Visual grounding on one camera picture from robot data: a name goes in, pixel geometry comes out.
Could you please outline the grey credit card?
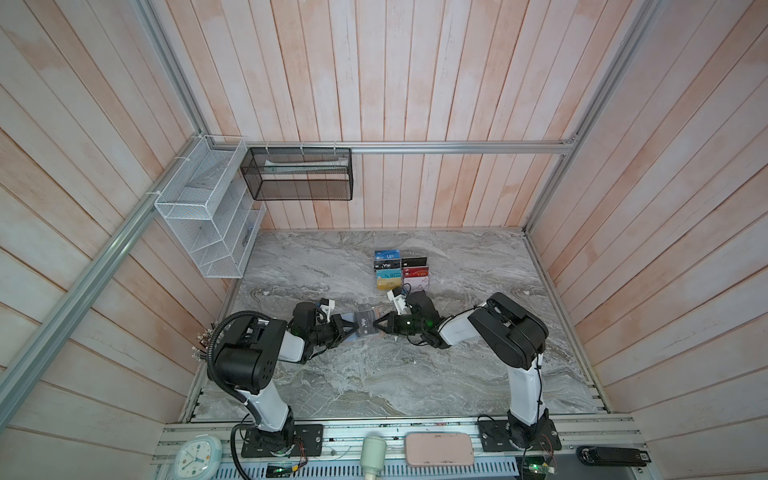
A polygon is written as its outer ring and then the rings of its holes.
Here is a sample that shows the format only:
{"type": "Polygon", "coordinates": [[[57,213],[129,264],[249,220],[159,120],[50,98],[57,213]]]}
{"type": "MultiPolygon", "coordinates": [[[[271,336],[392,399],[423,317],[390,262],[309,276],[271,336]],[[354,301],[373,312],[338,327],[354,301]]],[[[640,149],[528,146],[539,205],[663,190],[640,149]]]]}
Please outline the grey credit card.
{"type": "Polygon", "coordinates": [[[354,321],[358,323],[359,328],[356,330],[359,337],[365,337],[370,335],[376,335],[379,331],[373,326],[373,321],[376,318],[376,313],[373,309],[365,311],[357,311],[354,313],[354,321]]]}

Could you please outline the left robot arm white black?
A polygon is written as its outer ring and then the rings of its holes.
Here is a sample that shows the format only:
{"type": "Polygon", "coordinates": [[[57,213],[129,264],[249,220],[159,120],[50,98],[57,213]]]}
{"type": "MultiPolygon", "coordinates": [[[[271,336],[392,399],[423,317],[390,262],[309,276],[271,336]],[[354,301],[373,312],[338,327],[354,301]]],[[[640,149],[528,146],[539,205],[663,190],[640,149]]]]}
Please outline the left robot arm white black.
{"type": "Polygon", "coordinates": [[[210,333],[208,377],[246,408],[254,420],[246,437],[269,455],[284,455],[295,444],[292,409],[273,382],[277,364],[305,364],[359,329],[333,308],[328,299],[300,302],[289,321],[243,310],[226,317],[210,333]]]}

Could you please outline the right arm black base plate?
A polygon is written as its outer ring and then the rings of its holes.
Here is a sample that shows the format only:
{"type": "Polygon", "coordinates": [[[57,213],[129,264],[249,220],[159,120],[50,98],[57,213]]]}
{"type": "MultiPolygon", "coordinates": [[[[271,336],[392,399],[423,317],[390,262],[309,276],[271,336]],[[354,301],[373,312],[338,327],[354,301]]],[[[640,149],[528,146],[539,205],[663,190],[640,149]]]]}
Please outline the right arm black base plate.
{"type": "Polygon", "coordinates": [[[562,449],[559,433],[547,415],[543,415],[533,425],[526,425],[515,417],[496,420],[487,415],[480,415],[477,418],[477,427],[484,452],[549,452],[562,449]]]}

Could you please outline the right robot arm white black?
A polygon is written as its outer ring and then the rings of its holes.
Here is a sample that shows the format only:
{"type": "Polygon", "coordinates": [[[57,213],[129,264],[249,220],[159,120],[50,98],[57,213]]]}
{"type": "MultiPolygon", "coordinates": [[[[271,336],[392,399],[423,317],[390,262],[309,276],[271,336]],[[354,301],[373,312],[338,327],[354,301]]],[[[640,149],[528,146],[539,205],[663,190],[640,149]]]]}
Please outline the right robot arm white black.
{"type": "Polygon", "coordinates": [[[501,292],[458,314],[442,316],[425,291],[388,293],[395,309],[373,322],[390,334],[418,335],[419,346],[447,349],[482,338],[497,359],[507,366],[510,404],[508,435],[513,445],[530,449],[549,424],[543,402],[543,365],[549,330],[525,307],[501,292]]]}

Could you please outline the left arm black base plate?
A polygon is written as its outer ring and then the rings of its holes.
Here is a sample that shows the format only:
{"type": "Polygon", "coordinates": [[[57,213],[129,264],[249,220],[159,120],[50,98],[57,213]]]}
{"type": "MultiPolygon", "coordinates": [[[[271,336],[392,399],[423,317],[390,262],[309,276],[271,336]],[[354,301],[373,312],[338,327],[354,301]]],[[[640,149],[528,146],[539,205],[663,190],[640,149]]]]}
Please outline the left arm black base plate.
{"type": "Polygon", "coordinates": [[[319,456],[322,453],[324,426],[319,423],[287,425],[282,431],[267,432],[253,426],[245,429],[240,454],[244,458],[319,456]]]}

